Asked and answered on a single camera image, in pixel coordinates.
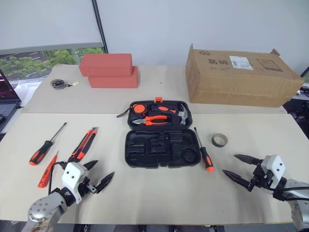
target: tool case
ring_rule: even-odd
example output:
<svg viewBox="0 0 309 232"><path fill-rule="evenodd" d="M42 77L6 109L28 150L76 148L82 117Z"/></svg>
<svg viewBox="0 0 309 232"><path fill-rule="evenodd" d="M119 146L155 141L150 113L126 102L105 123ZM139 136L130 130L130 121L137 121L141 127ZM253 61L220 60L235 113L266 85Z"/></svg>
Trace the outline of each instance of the tool case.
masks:
<svg viewBox="0 0 309 232"><path fill-rule="evenodd" d="M135 101L128 110L127 123L132 130L126 135L125 158L129 166L176 168L200 162L197 137L189 129L192 116L185 102L156 98Z"/></svg>

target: white wall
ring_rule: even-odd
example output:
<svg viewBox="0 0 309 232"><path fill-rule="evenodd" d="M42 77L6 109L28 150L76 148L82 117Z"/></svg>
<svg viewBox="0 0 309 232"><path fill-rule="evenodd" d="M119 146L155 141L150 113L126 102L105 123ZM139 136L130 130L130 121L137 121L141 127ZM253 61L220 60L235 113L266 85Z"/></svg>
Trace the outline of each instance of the white wall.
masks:
<svg viewBox="0 0 309 232"><path fill-rule="evenodd" d="M309 65L309 0L98 0L110 53L134 64L185 64L189 46L270 52Z"/></svg>
<svg viewBox="0 0 309 232"><path fill-rule="evenodd" d="M0 0L0 54L101 44L91 0Z"/></svg>

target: beige table surface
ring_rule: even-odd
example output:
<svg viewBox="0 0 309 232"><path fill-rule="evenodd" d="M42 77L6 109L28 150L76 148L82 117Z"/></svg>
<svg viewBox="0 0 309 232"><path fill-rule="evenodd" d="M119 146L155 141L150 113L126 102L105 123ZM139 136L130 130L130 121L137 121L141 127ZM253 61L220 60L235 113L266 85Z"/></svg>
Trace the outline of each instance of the beige table surface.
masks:
<svg viewBox="0 0 309 232"><path fill-rule="evenodd" d="M56 65L37 88L23 113L120 114L131 102L163 97L164 100L185 101L193 114L286 114L283 107L190 103L184 65L139 66L139 78L137 89L91 88L78 65ZM63 79L69 84L80 83L55 90L50 85L54 79Z"/></svg>
<svg viewBox="0 0 309 232"><path fill-rule="evenodd" d="M85 224L249 224L291 222L288 203L271 197L265 189L250 193L227 178L227 169L249 179L254 170L233 157L247 154L257 158L279 154L287 178L309 182L309 141L290 115L207 114L193 115L193 124L215 164L208 173L202 163L194 167L144 169L129 167L124 144L127 117L109 114L22 114L0 143L0 219L27 220L29 206L46 196L37 188L46 166L57 150L66 160L86 131L98 126L82 163L98 159L90 170L93 184L115 171L110 185L97 195L89 194L80 205L63 215L62 223ZM46 139L68 124L38 166L28 161ZM229 142L216 148L212 134L224 133ZM61 187L62 169L53 175L53 188Z"/></svg>

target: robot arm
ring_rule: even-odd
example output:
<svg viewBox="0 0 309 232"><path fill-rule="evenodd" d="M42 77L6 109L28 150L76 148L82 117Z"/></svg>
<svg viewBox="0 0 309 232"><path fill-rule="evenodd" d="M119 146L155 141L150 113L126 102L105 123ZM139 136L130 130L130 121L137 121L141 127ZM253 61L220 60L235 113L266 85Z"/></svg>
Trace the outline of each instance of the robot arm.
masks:
<svg viewBox="0 0 309 232"><path fill-rule="evenodd" d="M114 173L107 175L96 187L91 185L87 177L97 160L85 165L70 162L65 163L65 170L62 176L64 188L56 188L47 197L34 202L28 210L28 220L22 232L51 232L61 216L75 202L79 204L86 194L101 192L111 181Z"/></svg>
<svg viewBox="0 0 309 232"><path fill-rule="evenodd" d="M227 170L223 172L249 192L254 186L273 191L275 199L289 203L296 229L309 232L309 184L284 178L282 175L285 166L278 155L266 156L264 160L245 155L235 157L245 163L256 165L251 181Z"/></svg>

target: red foam block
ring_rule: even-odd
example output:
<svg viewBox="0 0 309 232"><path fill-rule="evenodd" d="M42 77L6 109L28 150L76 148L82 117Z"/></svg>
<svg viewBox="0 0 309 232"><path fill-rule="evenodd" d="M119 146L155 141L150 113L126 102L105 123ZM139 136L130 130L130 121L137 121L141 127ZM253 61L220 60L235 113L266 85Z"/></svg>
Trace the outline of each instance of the red foam block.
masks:
<svg viewBox="0 0 309 232"><path fill-rule="evenodd" d="M88 81L92 88L137 88L138 68L132 67L131 76L90 76Z"/></svg>
<svg viewBox="0 0 309 232"><path fill-rule="evenodd" d="M85 54L79 69L83 76L131 76L131 54Z"/></svg>

